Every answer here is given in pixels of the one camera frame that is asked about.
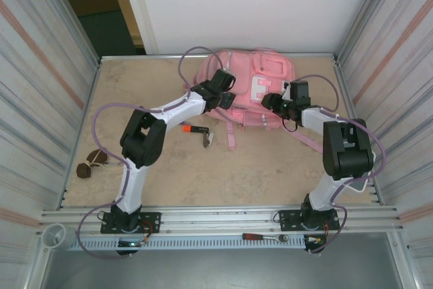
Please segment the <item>aluminium mounting rail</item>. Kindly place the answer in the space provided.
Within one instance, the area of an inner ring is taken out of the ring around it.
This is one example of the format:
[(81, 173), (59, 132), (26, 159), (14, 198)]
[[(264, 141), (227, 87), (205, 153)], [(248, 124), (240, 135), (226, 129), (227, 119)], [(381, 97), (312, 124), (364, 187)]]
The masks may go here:
[[(294, 206), (161, 206), (145, 207), (145, 212), (162, 214), (160, 235), (234, 235), (243, 232), (276, 232), (275, 213)], [(348, 217), (343, 231), (373, 233), (401, 231), (403, 224), (393, 206), (347, 205)]]

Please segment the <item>white door frame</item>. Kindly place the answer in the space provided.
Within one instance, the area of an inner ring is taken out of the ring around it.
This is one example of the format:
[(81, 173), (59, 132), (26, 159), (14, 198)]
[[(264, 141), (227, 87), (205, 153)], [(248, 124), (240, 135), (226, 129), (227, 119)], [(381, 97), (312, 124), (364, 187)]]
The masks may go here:
[(146, 54), (159, 54), (150, 13), (145, 0), (129, 0)]

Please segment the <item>pink student backpack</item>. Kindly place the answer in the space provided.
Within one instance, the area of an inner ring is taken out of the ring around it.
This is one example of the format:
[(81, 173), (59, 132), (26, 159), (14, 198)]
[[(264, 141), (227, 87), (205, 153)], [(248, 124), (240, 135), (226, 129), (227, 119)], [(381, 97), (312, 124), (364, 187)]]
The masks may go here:
[(220, 67), (235, 76), (234, 86), (230, 90), (235, 94), (235, 99), (230, 109), (217, 108), (207, 115), (226, 123), (230, 150), (235, 149), (234, 126), (242, 129), (261, 127), (266, 130), (283, 127), (284, 120), (264, 108), (261, 100), (268, 93), (282, 94), (284, 85), (296, 78), (289, 58), (263, 49), (222, 50), (217, 56), (210, 55), (202, 62), (191, 85), (196, 86), (211, 79)]

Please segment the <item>black highlighter with orange cap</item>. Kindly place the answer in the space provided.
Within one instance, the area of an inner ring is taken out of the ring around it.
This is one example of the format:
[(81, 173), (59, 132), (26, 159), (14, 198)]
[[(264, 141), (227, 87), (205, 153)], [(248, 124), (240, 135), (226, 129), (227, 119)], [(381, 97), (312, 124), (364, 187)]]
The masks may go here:
[(183, 125), (182, 130), (183, 130), (183, 132), (187, 132), (187, 133), (204, 133), (204, 134), (207, 134), (210, 132), (210, 129), (208, 127), (200, 127), (200, 126), (194, 126), (194, 125)]

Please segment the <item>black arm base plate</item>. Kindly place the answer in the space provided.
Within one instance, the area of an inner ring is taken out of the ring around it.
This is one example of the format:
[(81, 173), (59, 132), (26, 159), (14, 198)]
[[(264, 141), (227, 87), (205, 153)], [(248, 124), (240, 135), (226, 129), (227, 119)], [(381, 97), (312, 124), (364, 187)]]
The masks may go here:
[(278, 216), (282, 231), (325, 231), (340, 228), (340, 220), (335, 209), (311, 212), (280, 210)]
[(101, 213), (101, 234), (158, 234), (161, 226), (161, 213), (115, 214)]

